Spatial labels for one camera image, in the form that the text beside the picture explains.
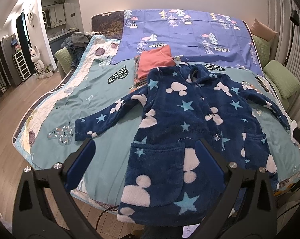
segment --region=jacket sleeve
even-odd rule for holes
[[[88,117],[75,121],[75,140],[94,138],[114,126],[135,105],[144,107],[147,101],[148,87],[145,85],[127,96],[117,100],[109,107]]]
[[[284,128],[286,128],[287,130],[290,129],[287,117],[282,113],[280,108],[271,99],[255,91],[251,87],[243,85],[239,82],[232,81],[228,76],[226,76],[225,78],[223,77],[222,79],[226,79],[224,84],[226,84],[230,90],[231,88],[239,88],[239,95],[242,98],[253,101],[265,108],[268,108],[272,112],[272,114],[279,120],[279,122],[283,125]]]

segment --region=crumpled blanket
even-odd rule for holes
[[[77,67],[79,65],[81,57],[84,54],[92,37],[93,35],[90,33],[75,32],[70,37],[66,38],[61,44],[60,47],[67,48],[71,55],[71,66]]]

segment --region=pink pillow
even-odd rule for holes
[[[173,61],[171,48],[169,45],[143,51],[140,55],[138,77],[142,79],[148,75],[152,68],[175,66]]]
[[[260,37],[260,38],[268,41],[268,42],[270,42],[277,34],[276,31],[267,27],[266,25],[264,25],[257,19],[254,19],[254,24],[251,27],[251,33],[257,37]]]

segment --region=cable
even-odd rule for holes
[[[283,214],[285,214],[286,212],[290,211],[291,209],[293,209],[294,207],[298,206],[300,204],[300,202],[298,202],[296,205],[290,207],[289,209],[287,209],[286,211],[283,212]]]
[[[107,208],[106,210],[104,210],[104,211],[100,214],[100,216],[98,217],[98,220],[97,220],[96,228],[95,228],[96,231],[97,231],[98,223],[99,223],[100,218],[101,218],[101,216],[103,215],[103,213],[106,213],[108,210],[111,210],[111,209],[116,208],[116,207],[118,207],[118,206],[119,206],[119,205],[113,206],[113,207],[110,207],[110,208]]]

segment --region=refrigerator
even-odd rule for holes
[[[16,39],[15,34],[4,38],[0,42],[0,59],[11,86],[18,86],[22,80],[14,64],[12,55],[16,53],[15,48],[11,46],[12,38]]]

